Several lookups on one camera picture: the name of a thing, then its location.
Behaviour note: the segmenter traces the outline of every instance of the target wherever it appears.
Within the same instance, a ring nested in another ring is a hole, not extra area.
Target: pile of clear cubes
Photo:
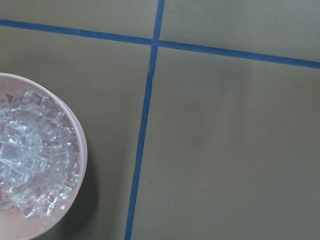
[[[0,214],[49,217],[79,181],[79,145],[61,107],[33,89],[0,94]]]

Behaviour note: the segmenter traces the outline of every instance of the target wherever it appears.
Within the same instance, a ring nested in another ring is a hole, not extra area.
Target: gray surface
[[[0,18],[152,38],[156,0],[2,0]]]
[[[320,70],[159,49],[133,240],[318,240]]]
[[[170,0],[161,39],[320,60],[318,0]]]
[[[150,47],[7,27],[0,33],[0,72],[31,79],[61,98],[88,144],[79,195],[37,240],[122,240]]]

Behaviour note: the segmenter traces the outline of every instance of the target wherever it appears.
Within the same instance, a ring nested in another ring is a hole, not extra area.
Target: plastic bowl
[[[57,96],[45,89],[43,86],[21,76],[0,73],[0,94],[11,96],[28,90],[39,89],[55,100],[64,110],[72,123],[77,135],[80,150],[80,173],[79,182],[72,189],[71,195],[66,202],[61,202],[52,212],[50,217],[34,216],[27,220],[19,209],[14,207],[9,211],[0,212],[0,240],[29,240],[33,239],[51,229],[67,213],[74,202],[81,183],[84,179],[87,167],[87,142],[85,133],[71,109]]]

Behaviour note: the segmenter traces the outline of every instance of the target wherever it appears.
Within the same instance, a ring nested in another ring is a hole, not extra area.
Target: blue line
[[[89,31],[89,30],[82,30],[82,29],[62,27],[62,26],[44,25],[44,24],[30,23],[30,22],[23,22],[23,21],[0,19],[0,26],[18,28],[18,29],[36,30],[36,31],[57,33],[57,34],[67,34],[67,35],[81,36],[81,37],[94,38],[94,39],[105,39],[105,40],[132,43],[132,44],[141,44],[141,45],[149,45],[149,46],[151,46],[152,44],[152,39],[149,39],[149,38],[127,36],[127,35],[99,32],[99,31]]]
[[[209,47],[209,46],[200,46],[200,45],[186,44],[186,43],[173,42],[173,41],[162,41],[162,40],[159,43],[159,47],[228,56],[228,57],[241,58],[241,59],[251,59],[251,60],[258,60],[258,61],[278,63],[278,64],[294,65],[294,66],[307,67],[307,68],[313,68],[313,69],[320,69],[320,62],[283,57],[283,56],[274,56],[274,55],[267,55],[267,54],[261,54],[261,53],[237,51],[237,50],[215,48],[215,47]]]
[[[152,94],[152,83],[153,83],[153,78],[154,78],[155,69],[156,69],[164,7],[165,7],[165,0],[158,0],[154,30],[153,30],[153,39],[152,39],[151,52],[150,52],[150,65],[149,65],[150,68],[149,68],[149,72],[146,79],[146,85],[145,85],[145,94],[144,94],[143,107],[142,107],[140,132],[139,132],[138,146],[137,146],[136,157],[135,157],[135,169],[134,169],[133,178],[132,178],[132,187],[131,187],[128,215],[127,215],[126,226],[125,226],[124,240],[131,239],[132,228],[134,224],[140,171],[141,171],[142,158],[143,158],[144,147],[145,147],[146,131],[147,131],[147,124],[148,124],[149,109],[150,109],[150,100],[151,100],[151,94]]]

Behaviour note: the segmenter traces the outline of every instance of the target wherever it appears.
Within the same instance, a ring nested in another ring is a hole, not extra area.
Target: vertical blue line
[[[165,7],[165,0],[158,0],[155,22],[154,22],[154,29],[153,29],[153,38],[152,38],[152,44],[151,44],[149,72],[147,75],[146,85],[145,85],[142,117],[141,117],[141,123],[140,123],[140,132],[139,132],[138,145],[137,145],[136,157],[135,157],[135,169],[134,169],[133,178],[132,178],[131,194],[130,194],[128,215],[127,215],[126,226],[125,226],[124,240],[131,239],[132,228],[134,224],[140,171],[141,171],[142,157],[143,157],[143,152],[145,147],[147,123],[148,123],[150,100],[151,100],[151,93],[152,93],[152,83],[153,83],[153,78],[154,78],[155,69],[156,69],[164,7]]]

